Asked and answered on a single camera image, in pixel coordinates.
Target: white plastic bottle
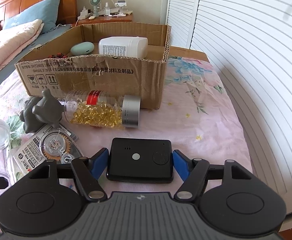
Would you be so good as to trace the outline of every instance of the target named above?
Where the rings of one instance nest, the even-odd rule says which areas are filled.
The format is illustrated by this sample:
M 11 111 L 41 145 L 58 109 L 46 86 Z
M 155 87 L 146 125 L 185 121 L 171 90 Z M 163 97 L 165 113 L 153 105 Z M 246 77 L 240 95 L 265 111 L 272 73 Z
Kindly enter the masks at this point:
M 108 6 L 108 2 L 106 2 L 106 6 L 105 6 L 105 16 L 109 16 L 110 15 L 110 7 Z
M 145 58 L 148 39 L 143 37 L 109 37 L 99 42 L 99 54 Z

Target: gray rubber toy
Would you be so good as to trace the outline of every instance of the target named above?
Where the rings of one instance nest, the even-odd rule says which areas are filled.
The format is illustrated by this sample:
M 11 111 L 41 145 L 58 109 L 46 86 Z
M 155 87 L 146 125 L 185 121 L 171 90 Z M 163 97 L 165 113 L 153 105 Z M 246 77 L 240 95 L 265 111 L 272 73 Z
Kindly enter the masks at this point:
M 40 122 L 36 116 L 32 113 L 32 108 L 42 99 L 42 97 L 30 97 L 29 100 L 25 102 L 25 108 L 19 114 L 19 118 L 24 122 L 23 129 L 25 133 L 36 132 L 43 125 L 43 122 Z
M 54 98 L 49 89 L 42 91 L 43 98 L 32 108 L 36 118 L 44 123 L 50 124 L 53 128 L 59 127 L 59 121 L 62 119 L 64 111 L 63 106 Z

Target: round button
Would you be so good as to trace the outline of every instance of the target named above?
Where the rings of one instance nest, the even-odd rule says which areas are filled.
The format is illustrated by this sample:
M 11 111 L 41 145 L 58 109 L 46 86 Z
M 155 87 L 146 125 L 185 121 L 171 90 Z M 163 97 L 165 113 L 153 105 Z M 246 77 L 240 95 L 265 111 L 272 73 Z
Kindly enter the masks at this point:
M 193 197 L 193 194 L 189 191 L 180 191 L 177 193 L 177 197 L 180 199 L 190 199 Z
M 88 196 L 90 198 L 93 198 L 93 199 L 99 199 L 99 198 L 102 198 L 105 194 L 102 192 L 102 191 L 99 191 L 99 190 L 94 190 L 94 191 L 91 191 Z
M 169 161 L 169 154 L 165 152 L 155 152 L 153 154 L 153 161 L 158 165 L 164 165 Z
M 52 195 L 44 192 L 31 192 L 17 200 L 17 207 L 28 214 L 38 214 L 49 210 L 54 204 Z
M 139 160 L 140 155 L 139 155 L 138 153 L 134 153 L 134 154 L 132 155 L 132 158 L 133 158 L 134 160 Z
M 263 200 L 250 193 L 235 193 L 226 200 L 227 206 L 239 214 L 254 214 L 264 207 Z

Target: pink blanket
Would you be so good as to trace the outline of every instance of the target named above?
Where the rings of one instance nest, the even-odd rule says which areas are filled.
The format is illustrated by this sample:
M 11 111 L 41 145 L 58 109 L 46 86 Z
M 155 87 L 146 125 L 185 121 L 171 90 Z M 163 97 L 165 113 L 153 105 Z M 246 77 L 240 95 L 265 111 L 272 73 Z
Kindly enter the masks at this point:
M 43 25 L 42 20 L 37 19 L 0 31 L 0 70 L 38 38 Z
M 28 99 L 16 71 L 0 85 L 0 118 L 11 127 L 12 151 L 31 136 L 25 135 L 18 114 Z M 212 164 L 234 159 L 252 170 L 250 156 L 238 121 L 224 86 L 211 64 L 204 61 L 172 57 L 168 61 L 163 100 L 159 110 L 141 110 L 138 129 L 107 129 L 71 125 L 63 121 L 79 136 L 77 145 L 84 156 L 91 157 L 100 148 L 110 149 L 114 137 L 168 139 L 173 149 L 181 150 L 189 158 L 200 157 Z M 14 165 L 11 175 L 20 178 Z M 182 184 L 174 171 L 170 184 L 132 184 L 108 181 L 105 174 L 100 185 L 109 195 L 112 191 L 169 191 L 172 194 Z M 214 181 L 208 188 L 218 185 Z

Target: white louvered door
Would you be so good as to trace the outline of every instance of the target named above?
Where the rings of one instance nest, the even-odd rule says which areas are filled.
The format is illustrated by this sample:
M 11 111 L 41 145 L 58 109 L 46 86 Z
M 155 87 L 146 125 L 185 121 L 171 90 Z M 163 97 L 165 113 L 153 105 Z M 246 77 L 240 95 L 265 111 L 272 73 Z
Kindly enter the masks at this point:
M 171 46 L 189 47 L 198 0 L 168 0 L 167 24 L 172 27 Z
M 256 174 L 292 212 L 292 0 L 199 0 L 190 49 L 218 71 Z

